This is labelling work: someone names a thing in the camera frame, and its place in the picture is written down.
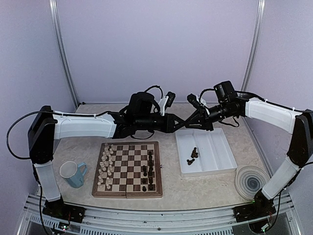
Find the white plastic tray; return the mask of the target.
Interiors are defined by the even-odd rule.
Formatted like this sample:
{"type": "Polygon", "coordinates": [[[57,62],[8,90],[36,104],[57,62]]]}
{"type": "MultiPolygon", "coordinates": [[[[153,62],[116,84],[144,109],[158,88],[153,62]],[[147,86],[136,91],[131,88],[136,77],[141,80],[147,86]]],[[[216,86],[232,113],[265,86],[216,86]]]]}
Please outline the white plastic tray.
{"type": "Polygon", "coordinates": [[[196,177],[231,173],[237,169],[237,163],[222,128],[213,131],[183,129],[175,133],[180,175],[196,177]],[[197,148],[199,157],[187,164],[193,148],[197,148]]]}

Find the dark chess piece corner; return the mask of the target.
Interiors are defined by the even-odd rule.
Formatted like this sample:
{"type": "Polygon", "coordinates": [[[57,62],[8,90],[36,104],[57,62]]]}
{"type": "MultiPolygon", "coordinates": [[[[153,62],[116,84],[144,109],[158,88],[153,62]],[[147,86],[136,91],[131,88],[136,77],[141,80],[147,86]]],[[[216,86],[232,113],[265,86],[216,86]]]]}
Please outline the dark chess piece corner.
{"type": "Polygon", "coordinates": [[[149,184],[149,185],[148,185],[148,190],[149,190],[149,191],[154,191],[154,190],[155,190],[155,185],[149,184]]]}

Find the wooden chess board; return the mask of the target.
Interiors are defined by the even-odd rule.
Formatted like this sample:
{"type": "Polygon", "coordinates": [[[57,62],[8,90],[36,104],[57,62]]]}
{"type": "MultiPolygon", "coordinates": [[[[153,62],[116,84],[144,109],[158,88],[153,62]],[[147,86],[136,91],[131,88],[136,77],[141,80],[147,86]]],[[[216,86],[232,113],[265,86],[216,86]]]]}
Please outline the wooden chess board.
{"type": "Polygon", "coordinates": [[[96,172],[92,188],[92,196],[98,198],[161,198],[163,196],[161,164],[159,155],[159,142],[113,142],[115,163],[112,191],[98,191],[96,186],[96,172]],[[154,191],[148,190],[148,177],[143,176],[142,167],[145,165],[147,171],[148,152],[151,151],[154,161],[155,178],[153,178],[154,191]],[[147,184],[142,184],[142,179],[147,179],[147,184]]]}

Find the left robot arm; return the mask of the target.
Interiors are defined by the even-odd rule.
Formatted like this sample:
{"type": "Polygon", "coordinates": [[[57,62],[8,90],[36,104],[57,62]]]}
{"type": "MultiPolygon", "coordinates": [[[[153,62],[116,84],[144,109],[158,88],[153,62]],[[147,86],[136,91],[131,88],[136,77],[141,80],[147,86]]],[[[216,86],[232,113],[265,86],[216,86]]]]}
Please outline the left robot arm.
{"type": "Polygon", "coordinates": [[[64,162],[61,158],[88,160],[100,141],[124,140],[136,132],[175,132],[185,121],[166,111],[173,99],[168,94],[157,102],[152,94],[137,92],[121,110],[94,113],[67,113],[43,106],[11,124],[5,137],[7,149],[14,158],[31,161],[50,211],[62,218],[68,214],[68,206],[63,203],[63,184],[56,175],[57,166],[64,162]],[[30,117],[34,119],[27,132],[28,156],[18,156],[10,147],[9,137],[14,127],[30,117]]]}

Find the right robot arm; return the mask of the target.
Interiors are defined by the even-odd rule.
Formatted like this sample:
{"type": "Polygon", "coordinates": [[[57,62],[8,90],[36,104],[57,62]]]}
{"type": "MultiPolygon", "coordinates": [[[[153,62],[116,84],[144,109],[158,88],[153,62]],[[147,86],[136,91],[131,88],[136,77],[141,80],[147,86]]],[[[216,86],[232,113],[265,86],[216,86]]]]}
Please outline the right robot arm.
{"type": "Polygon", "coordinates": [[[231,117],[245,118],[264,157],[274,157],[274,160],[268,160],[272,176],[260,190],[262,198],[250,206],[254,217],[267,212],[268,201],[310,164],[313,155],[312,110],[298,110],[255,93],[237,91],[230,81],[204,89],[199,95],[189,94],[187,100],[196,110],[186,127],[212,131],[215,122],[222,123],[231,117]]]}

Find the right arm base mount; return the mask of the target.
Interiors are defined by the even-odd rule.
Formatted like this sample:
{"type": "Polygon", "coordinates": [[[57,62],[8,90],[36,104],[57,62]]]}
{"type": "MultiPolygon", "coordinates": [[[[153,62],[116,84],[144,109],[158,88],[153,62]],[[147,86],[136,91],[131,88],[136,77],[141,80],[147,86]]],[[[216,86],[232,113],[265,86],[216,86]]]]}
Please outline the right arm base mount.
{"type": "Polygon", "coordinates": [[[233,209],[236,222],[244,222],[257,219],[276,213],[273,201],[254,201],[243,206],[237,206],[233,209]]]}

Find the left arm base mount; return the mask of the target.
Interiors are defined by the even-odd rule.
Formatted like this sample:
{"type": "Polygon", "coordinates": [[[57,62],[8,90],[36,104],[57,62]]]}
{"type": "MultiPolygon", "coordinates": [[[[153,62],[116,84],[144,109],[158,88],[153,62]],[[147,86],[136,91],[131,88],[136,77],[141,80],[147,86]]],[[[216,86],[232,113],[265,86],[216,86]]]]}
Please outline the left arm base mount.
{"type": "Polygon", "coordinates": [[[43,214],[69,222],[82,223],[85,210],[83,207],[69,204],[52,205],[48,203],[43,208],[43,214]]]}

